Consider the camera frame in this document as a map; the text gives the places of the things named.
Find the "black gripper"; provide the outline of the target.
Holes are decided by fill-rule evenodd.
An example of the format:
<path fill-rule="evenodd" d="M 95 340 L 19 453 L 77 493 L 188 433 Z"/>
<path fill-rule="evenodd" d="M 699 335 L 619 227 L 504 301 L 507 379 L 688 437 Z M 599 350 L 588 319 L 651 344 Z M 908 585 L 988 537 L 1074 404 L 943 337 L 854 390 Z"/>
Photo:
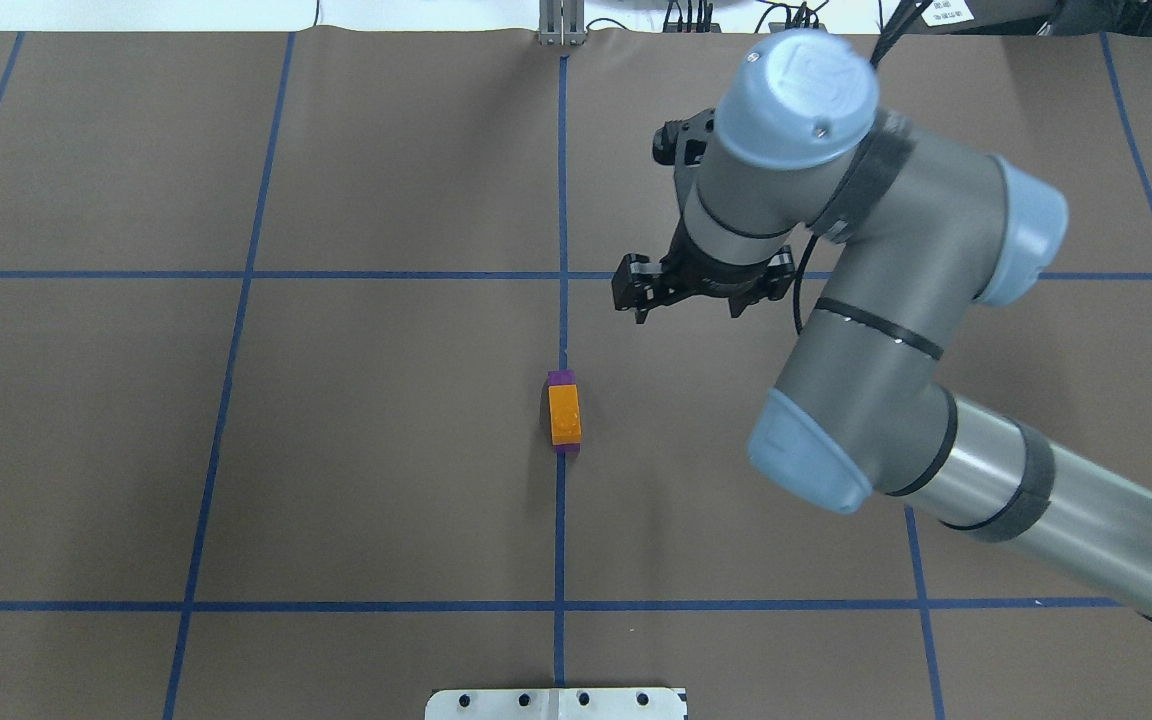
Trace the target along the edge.
<path fill-rule="evenodd" d="M 728 263 L 703 249 L 685 222 L 676 225 L 662 262 L 627 252 L 612 275 L 612 300 L 617 313 L 646 323 L 650 311 L 703 296 L 730 302 L 733 319 L 761 301 L 780 301 L 797 283 L 791 247 L 755 247 L 755 260 Z"/>

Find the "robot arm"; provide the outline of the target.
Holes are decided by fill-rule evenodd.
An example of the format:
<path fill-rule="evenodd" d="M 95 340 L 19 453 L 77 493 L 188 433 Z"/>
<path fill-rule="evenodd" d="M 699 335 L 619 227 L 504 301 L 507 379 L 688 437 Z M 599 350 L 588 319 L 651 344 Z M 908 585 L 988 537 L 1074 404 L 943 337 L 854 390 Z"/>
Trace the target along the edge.
<path fill-rule="evenodd" d="M 846 38 L 786 29 L 755 44 L 714 108 L 655 132 L 679 223 L 662 259 L 623 256 L 614 306 L 645 323 L 712 297 L 738 316 L 796 286 L 794 229 L 836 243 L 756 419 L 751 465 L 838 514 L 899 498 L 1152 623 L 1152 491 L 934 382 L 969 306 L 1011 304 L 1055 258 L 1068 202 L 879 94 Z"/>

